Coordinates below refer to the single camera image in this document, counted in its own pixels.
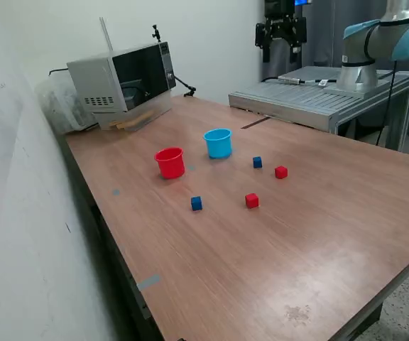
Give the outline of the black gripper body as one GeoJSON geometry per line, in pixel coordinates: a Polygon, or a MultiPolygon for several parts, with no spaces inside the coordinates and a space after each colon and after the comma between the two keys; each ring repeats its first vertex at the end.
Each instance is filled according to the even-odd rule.
{"type": "Polygon", "coordinates": [[[289,45],[298,42],[297,38],[298,19],[293,15],[283,15],[280,17],[266,18],[266,40],[270,43],[276,39],[283,39],[289,45]]]}

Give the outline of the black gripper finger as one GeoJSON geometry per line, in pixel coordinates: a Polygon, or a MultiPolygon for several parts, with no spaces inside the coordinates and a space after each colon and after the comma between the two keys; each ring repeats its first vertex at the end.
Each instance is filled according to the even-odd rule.
{"type": "Polygon", "coordinates": [[[299,53],[302,44],[307,42],[307,21],[306,18],[294,18],[291,21],[290,47],[292,53],[299,53]]]}
{"type": "Polygon", "coordinates": [[[269,63],[271,59],[271,37],[266,31],[264,23],[256,24],[255,46],[262,50],[263,63],[269,63]]]}

